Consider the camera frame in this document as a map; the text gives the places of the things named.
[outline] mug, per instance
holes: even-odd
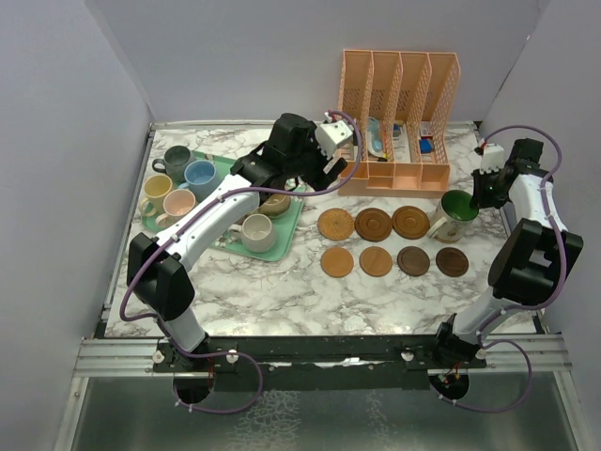
[[[162,158],[157,158],[152,162],[152,169],[168,175],[173,181],[182,182],[185,180],[184,171],[190,163],[195,161],[196,157],[188,148],[174,146],[169,148]]]
[[[179,188],[192,191],[198,202],[205,200],[222,182],[215,164],[207,160],[191,163],[184,171],[184,178],[186,182]]]
[[[268,252],[277,239],[271,219],[264,214],[252,214],[244,220],[242,226],[230,226],[229,232],[231,235],[240,234],[244,247],[256,254]]]
[[[452,190],[445,193],[436,208],[429,238],[442,242],[456,242],[478,216],[479,210],[470,205],[471,195],[465,191]]]
[[[286,194],[274,194],[265,203],[259,207],[259,213],[269,218],[277,218],[283,215],[290,208],[290,196]]]
[[[194,194],[188,190],[174,190],[169,193],[162,203],[165,213],[155,222],[159,228],[172,226],[196,206]]]
[[[138,205],[142,216],[154,216],[157,213],[163,213],[162,202],[166,196],[173,190],[173,181],[163,174],[152,176],[144,182],[144,196]],[[152,206],[151,211],[146,211],[146,207]]]

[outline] cable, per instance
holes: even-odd
[[[355,133],[355,137],[357,139],[357,155],[355,156],[355,164],[353,165],[352,169],[350,170],[350,173],[340,181],[340,183],[331,186],[330,188],[327,188],[325,190],[322,191],[315,191],[313,193],[294,193],[294,196],[298,196],[298,197],[312,197],[312,196],[316,196],[316,195],[323,195],[323,194],[329,194],[329,193],[333,193],[334,191],[338,190],[339,188],[341,188],[343,185],[345,185],[357,172],[357,169],[359,169],[359,164],[361,163],[362,160],[362,155],[363,155],[363,146],[362,146],[362,137],[361,137],[361,133],[359,131],[359,127],[357,126],[357,124],[355,123],[355,121],[353,120],[353,118],[348,115],[347,113],[345,113],[344,111],[338,111],[338,110],[329,110],[328,114],[330,115],[330,117],[333,117],[333,115],[337,115],[340,117],[343,117],[344,119],[347,120],[347,122],[351,125],[351,127],[353,128],[353,132]],[[176,232],[176,236],[179,237],[181,236],[183,233],[186,232],[186,230],[188,230],[196,221],[198,221],[199,218],[201,218],[204,214],[206,214],[209,210],[211,210],[213,207],[215,207],[216,205],[218,205],[220,202],[223,202],[226,198],[231,197],[232,195],[236,195],[236,194],[242,194],[242,193],[268,193],[268,194],[288,194],[288,191],[285,190],[276,190],[273,188],[263,188],[263,187],[248,187],[248,188],[240,188],[237,190],[232,190],[229,191],[225,194],[222,194],[221,196],[221,200],[220,199],[213,199],[212,201],[210,201],[208,204],[206,204],[205,207],[203,207],[201,210],[199,210],[185,225],[183,225],[178,232]],[[171,244],[173,244],[174,239],[173,238],[169,238],[163,245],[161,245],[149,258],[148,260],[142,265],[142,267],[140,268],[140,270],[138,270],[138,272],[136,273],[136,275],[134,275],[134,277],[131,279],[130,285],[128,286],[127,291],[125,292],[125,295],[123,296],[123,300],[121,301],[121,305],[119,306],[119,317],[121,318],[122,321],[125,322],[131,322],[131,321],[136,321],[138,319],[144,319],[144,318],[154,318],[157,320],[157,324],[159,325],[159,328],[161,329],[161,331],[165,334],[165,336],[168,337],[169,343],[171,343],[171,345],[177,349],[177,351],[179,351],[180,354],[191,358],[191,359],[207,359],[207,358],[214,358],[214,357],[222,357],[225,355],[238,355],[244,359],[247,359],[248,361],[251,362],[251,364],[253,364],[254,368],[256,369],[256,373],[258,376],[258,386],[256,389],[256,392],[253,395],[253,398],[248,401],[246,404],[244,404],[241,407],[235,408],[235,409],[227,409],[227,410],[216,410],[216,409],[209,409],[209,408],[205,408],[205,407],[200,407],[200,406],[196,406],[194,404],[186,404],[183,401],[181,401],[180,399],[177,400],[177,405],[183,405],[185,407],[187,407],[189,410],[191,411],[198,411],[198,412],[206,412],[206,413],[218,413],[218,414],[229,414],[229,413],[239,413],[239,412],[243,412],[246,409],[248,409],[249,407],[251,407],[253,404],[256,403],[256,401],[259,399],[259,397],[261,396],[261,393],[263,392],[263,373],[261,372],[261,367],[259,366],[258,362],[251,357],[248,354],[245,354],[244,352],[226,352],[226,351],[222,351],[222,352],[212,352],[212,353],[207,353],[207,354],[193,354],[191,352],[186,351],[185,349],[183,349],[172,337],[169,336],[169,334],[166,332],[164,326],[162,325],[162,320],[158,317],[158,315],[156,313],[153,312],[148,312],[148,313],[143,313],[140,315],[134,315],[132,317],[128,317],[125,314],[125,310],[127,308],[127,304],[128,304],[128,300],[130,299],[130,296],[133,293],[133,290],[135,289],[136,285],[138,284],[138,282],[140,282],[140,279],[142,278],[142,276],[144,275],[144,273],[146,272],[146,270],[150,267],[150,265],[152,265],[152,263],[159,257],[159,255],[165,250],[167,249]]]
[[[501,127],[500,129],[495,130],[494,132],[490,133],[484,139],[484,143],[482,144],[482,147],[484,148],[484,146],[486,145],[488,140],[491,137],[493,137],[494,135],[496,135],[497,133],[504,132],[506,130],[512,130],[512,129],[530,130],[530,131],[537,132],[537,133],[543,135],[546,139],[549,140],[549,142],[553,145],[553,147],[555,147],[555,150],[557,152],[557,162],[555,163],[553,168],[543,177],[543,179],[541,180],[541,183],[539,185],[542,200],[543,200],[543,209],[545,210],[545,215],[547,216],[547,219],[548,219],[549,223],[551,224],[551,228],[553,229],[553,233],[555,234],[555,240],[557,241],[557,247],[558,247],[558,251],[560,254],[560,277],[557,282],[557,286],[555,287],[555,289],[553,290],[551,295],[548,297],[548,299],[539,305],[534,305],[534,306],[510,305],[504,309],[505,312],[507,312],[509,310],[533,311],[533,310],[540,310],[542,308],[547,308],[552,303],[555,302],[555,300],[559,297],[560,292],[563,289],[563,284],[565,283],[565,278],[567,275],[567,258],[565,255],[565,247],[563,246],[562,231],[560,230],[559,226],[557,225],[557,222],[555,221],[555,218],[553,217],[553,215],[551,213],[551,207],[550,207],[550,204],[548,201],[547,188],[546,188],[548,180],[551,177],[553,177],[553,175],[559,170],[560,166],[562,165],[563,154],[562,154],[562,148],[560,147],[559,143],[550,134],[548,134],[547,132],[544,132],[543,130],[538,129],[536,127],[532,127],[530,125],[508,125],[506,127]],[[441,400],[448,402],[449,404],[453,404],[454,406],[459,407],[461,409],[465,409],[467,411],[472,411],[472,412],[480,412],[480,413],[508,412],[508,411],[511,411],[512,409],[515,409],[516,407],[521,406],[524,403],[524,401],[526,401],[526,399],[528,398],[528,396],[530,395],[530,393],[532,391],[532,363],[531,363],[530,358],[528,357],[528,354],[526,353],[526,351],[523,348],[521,348],[515,341],[512,341],[512,340],[505,340],[505,339],[494,340],[494,341],[491,341],[490,343],[488,343],[487,345],[485,345],[483,342],[482,331],[486,327],[488,327],[488,325],[490,325],[493,321],[498,319],[501,315],[502,315],[502,312],[497,313],[497,315],[492,316],[491,318],[484,321],[482,323],[482,325],[478,328],[478,332],[476,333],[477,339],[478,339],[478,345],[480,345],[480,347],[483,350],[489,350],[490,348],[497,346],[500,343],[507,343],[507,344],[517,348],[522,353],[522,355],[524,356],[524,359],[526,360],[526,366],[528,367],[528,385],[526,387],[526,390],[522,394],[522,396],[519,397],[518,399],[516,399],[514,402],[512,402],[508,406],[501,407],[498,409],[487,409],[487,408],[469,406],[467,404],[457,402],[456,400],[449,399],[448,397],[445,397],[443,395],[439,395],[439,398]]]

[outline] black metal frame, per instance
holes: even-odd
[[[352,336],[225,336],[211,337],[196,353],[237,350],[259,363],[265,390],[353,390],[403,388],[426,390],[430,387],[428,369],[446,369],[435,359],[437,338],[424,335]],[[154,365],[157,373],[209,371],[208,359],[189,359],[171,345],[158,350],[165,359]],[[402,352],[413,358],[406,361]],[[345,362],[358,358],[362,365]],[[214,359],[215,390],[253,391],[256,369],[239,358],[230,364],[224,357]],[[484,360],[473,359],[462,368],[483,368]]]

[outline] white wall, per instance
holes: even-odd
[[[589,422],[601,443],[601,3],[552,0],[483,124],[485,133],[525,123],[543,128],[562,146],[555,201],[567,227],[584,238],[584,250],[561,298],[547,317],[561,330],[574,362]],[[499,138],[506,148],[524,135]],[[545,146],[544,163],[554,163]]]
[[[452,119],[478,120],[548,0],[87,2],[158,120],[321,117],[345,48],[457,52]]]
[[[51,449],[150,116],[80,0],[0,13],[0,449]]]

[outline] metal floor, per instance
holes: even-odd
[[[524,390],[524,373],[477,374],[464,399],[500,407]],[[250,394],[211,395],[233,407]],[[520,409],[461,411],[430,391],[267,392],[238,415],[175,408],[169,378],[89,381],[73,449],[286,451],[577,450],[552,373],[535,374]]]

